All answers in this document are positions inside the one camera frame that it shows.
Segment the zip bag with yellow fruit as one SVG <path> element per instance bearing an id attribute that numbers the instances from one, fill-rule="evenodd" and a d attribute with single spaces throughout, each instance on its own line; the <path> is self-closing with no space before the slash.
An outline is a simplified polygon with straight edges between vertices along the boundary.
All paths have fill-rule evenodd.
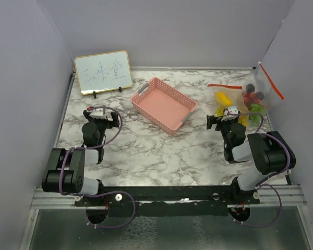
<path id="1" fill-rule="evenodd" d="M 234 107 L 241 114 L 248 113 L 243 99 L 243 87 L 240 85 L 222 85 L 222 84 L 209 84 L 209 91 L 212 93 L 216 109 L 214 115 L 216 117 L 225 117 L 229 107 Z"/>

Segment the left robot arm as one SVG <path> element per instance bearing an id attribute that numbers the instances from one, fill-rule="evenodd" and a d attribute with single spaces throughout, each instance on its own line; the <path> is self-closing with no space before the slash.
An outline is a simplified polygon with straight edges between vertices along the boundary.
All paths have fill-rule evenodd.
<path id="1" fill-rule="evenodd" d="M 85 177 L 85 166 L 100 164 L 104 157 L 104 146 L 114 138 L 107 139 L 108 129 L 122 129 L 120 114 L 110 108 L 110 118 L 105 115 L 107 108 L 89 107 L 83 111 L 87 119 L 82 128 L 83 143 L 80 147 L 53 148 L 42 177 L 41 187 L 44 192 L 61 195 L 86 195 L 92 205 L 103 203 L 105 193 L 99 189 L 102 182 Z"/>

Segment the fake yellow mango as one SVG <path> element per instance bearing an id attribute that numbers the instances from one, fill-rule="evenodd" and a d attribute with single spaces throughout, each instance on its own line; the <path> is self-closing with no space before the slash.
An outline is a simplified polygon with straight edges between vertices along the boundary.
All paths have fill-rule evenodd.
<path id="1" fill-rule="evenodd" d="M 224 92 L 215 92 L 214 99 L 221 107 L 229 107 L 233 105 L 233 102 Z"/>

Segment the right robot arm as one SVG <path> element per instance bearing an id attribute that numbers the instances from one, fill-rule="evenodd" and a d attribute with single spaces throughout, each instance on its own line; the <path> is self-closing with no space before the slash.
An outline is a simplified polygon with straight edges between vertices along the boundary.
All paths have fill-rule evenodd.
<path id="1" fill-rule="evenodd" d="M 246 127 L 238 122 L 243 114 L 207 115 L 207 129 L 215 125 L 223 138 L 224 158 L 230 164 L 252 160 L 254 165 L 236 177 L 229 191 L 230 200 L 240 204 L 271 177 L 295 167 L 296 157 L 277 131 L 246 135 Z"/>

